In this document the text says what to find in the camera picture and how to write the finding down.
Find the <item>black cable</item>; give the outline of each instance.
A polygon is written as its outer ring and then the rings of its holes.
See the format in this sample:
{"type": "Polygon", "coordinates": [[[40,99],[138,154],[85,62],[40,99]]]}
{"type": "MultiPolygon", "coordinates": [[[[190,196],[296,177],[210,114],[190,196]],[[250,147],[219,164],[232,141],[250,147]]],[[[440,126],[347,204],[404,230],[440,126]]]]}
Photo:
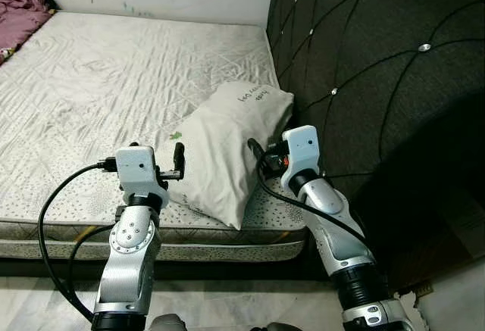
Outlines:
{"type": "Polygon", "coordinates": [[[113,226],[114,224],[109,226],[99,227],[98,229],[93,230],[90,233],[84,234],[74,246],[73,251],[70,253],[69,262],[67,263],[67,279],[66,279],[67,290],[70,293],[71,297],[74,298],[79,303],[81,303],[81,300],[76,295],[76,289],[74,289],[74,283],[73,283],[73,265],[74,265],[74,259],[76,258],[77,251],[87,239],[89,239],[90,237],[96,234],[102,233],[103,231],[111,230],[113,229],[113,226]]]}
{"type": "Polygon", "coordinates": [[[289,198],[289,197],[286,197],[286,196],[283,196],[283,195],[280,195],[279,193],[276,193],[275,191],[272,191],[267,185],[266,183],[264,183],[264,178],[263,176],[261,175],[261,171],[260,171],[260,168],[261,168],[261,163],[263,162],[264,160],[264,157],[265,155],[261,156],[259,159],[258,159],[258,162],[256,162],[256,172],[258,174],[258,182],[259,182],[259,185],[263,188],[263,190],[281,200],[281,201],[284,201],[284,202],[287,202],[291,205],[294,205],[298,208],[301,208],[302,210],[305,210],[305,211],[308,211],[308,212],[311,212],[312,214],[314,215],[317,215],[319,217],[323,217],[325,220],[328,220],[330,221],[332,224],[338,226],[339,228],[341,228],[342,230],[345,230],[346,232],[348,232],[350,235],[354,236],[356,239],[358,239],[362,244],[364,244],[366,247],[368,247],[370,250],[372,250],[371,246],[368,244],[368,241],[365,239],[364,236],[362,236],[361,234],[357,233],[353,228],[351,228],[350,226],[348,225],[345,225],[343,222],[341,221],[338,221],[336,218],[334,217],[331,217],[330,215],[328,214],[325,214],[324,212],[321,212],[319,210],[317,210],[316,208],[313,208],[311,206],[308,206],[307,204],[303,204],[299,201],[296,201],[296,200],[293,200],[292,198],[289,198]]]}
{"type": "Polygon", "coordinates": [[[87,172],[88,170],[94,170],[96,168],[102,168],[101,164],[92,164],[88,167],[84,167],[82,170],[78,170],[76,173],[71,174],[67,179],[64,180],[63,183],[61,183],[57,189],[47,198],[47,201],[45,202],[44,206],[42,206],[42,210],[40,211],[39,215],[39,221],[37,222],[37,230],[39,233],[39,247],[40,247],[40,252],[42,254],[42,260],[44,261],[45,266],[47,267],[47,271],[49,276],[52,279],[52,282],[54,282],[55,286],[58,288],[59,292],[71,303],[89,322],[92,322],[92,312],[88,310],[84,304],[82,304],[79,299],[76,300],[72,296],[72,294],[69,293],[69,291],[64,287],[62,282],[59,280],[58,276],[55,274],[54,269],[52,268],[52,265],[49,262],[49,254],[47,253],[47,247],[45,245],[45,236],[44,236],[44,217],[45,213],[47,212],[47,209],[49,208],[50,204],[52,201],[54,201],[55,196],[58,195],[58,193],[74,178],[78,177],[79,175],[87,172]]]}

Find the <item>pillow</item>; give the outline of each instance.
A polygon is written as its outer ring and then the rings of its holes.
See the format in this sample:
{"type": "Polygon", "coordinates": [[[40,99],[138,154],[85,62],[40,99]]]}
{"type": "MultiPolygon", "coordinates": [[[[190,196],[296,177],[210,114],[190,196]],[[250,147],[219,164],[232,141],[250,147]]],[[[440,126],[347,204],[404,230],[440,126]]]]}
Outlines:
{"type": "Polygon", "coordinates": [[[169,170],[176,142],[185,145],[185,177],[169,182],[171,201],[240,230],[256,180],[247,140],[266,148],[284,129],[292,106],[293,94],[271,86],[221,84],[156,150],[161,170],[169,170]]]}

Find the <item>bed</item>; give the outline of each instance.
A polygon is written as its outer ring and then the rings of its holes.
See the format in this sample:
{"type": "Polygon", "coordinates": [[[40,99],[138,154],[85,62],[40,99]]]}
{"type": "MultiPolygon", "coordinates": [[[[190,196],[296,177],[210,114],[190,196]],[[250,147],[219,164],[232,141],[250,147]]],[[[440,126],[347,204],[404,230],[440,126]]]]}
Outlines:
{"type": "MultiPolygon", "coordinates": [[[[279,87],[263,29],[56,13],[0,66],[0,257],[39,259],[39,210],[63,179],[134,141],[157,148],[231,80],[279,87]]],[[[51,257],[68,258],[86,229],[114,222],[118,205],[115,174],[72,182],[46,217],[51,257]]],[[[169,261],[284,261],[307,236],[299,211],[260,189],[241,231],[175,203],[160,227],[158,259],[169,261]]],[[[107,238],[78,258],[106,259],[107,238]]]]}

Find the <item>headboard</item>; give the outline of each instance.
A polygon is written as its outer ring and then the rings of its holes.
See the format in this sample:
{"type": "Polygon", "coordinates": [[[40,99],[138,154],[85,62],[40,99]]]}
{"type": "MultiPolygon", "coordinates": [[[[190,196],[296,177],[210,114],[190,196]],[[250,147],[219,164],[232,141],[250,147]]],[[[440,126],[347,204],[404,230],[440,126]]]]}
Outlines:
{"type": "Polygon", "coordinates": [[[267,31],[280,86],[296,96],[293,124],[317,127],[327,178],[383,258],[428,241],[444,222],[443,193],[485,168],[483,7],[271,0],[267,31]]]}

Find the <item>white mattress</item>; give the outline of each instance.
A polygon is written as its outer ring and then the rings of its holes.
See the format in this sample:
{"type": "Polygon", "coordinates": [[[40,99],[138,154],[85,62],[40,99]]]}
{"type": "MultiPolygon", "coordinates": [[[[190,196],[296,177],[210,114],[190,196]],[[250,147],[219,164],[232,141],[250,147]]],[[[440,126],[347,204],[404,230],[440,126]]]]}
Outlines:
{"type": "MultiPolygon", "coordinates": [[[[230,80],[278,87],[261,28],[57,13],[0,66],[0,257],[23,247],[36,258],[28,250],[33,224],[67,176],[131,142],[156,151],[230,80]]],[[[72,241],[63,234],[112,223],[122,203],[117,189],[115,173],[94,170],[74,180],[46,216],[57,226],[48,227],[51,239],[72,241]]],[[[304,224],[298,210],[260,193],[243,226],[291,231],[304,224]]],[[[228,230],[174,203],[161,227],[228,230]]]]}

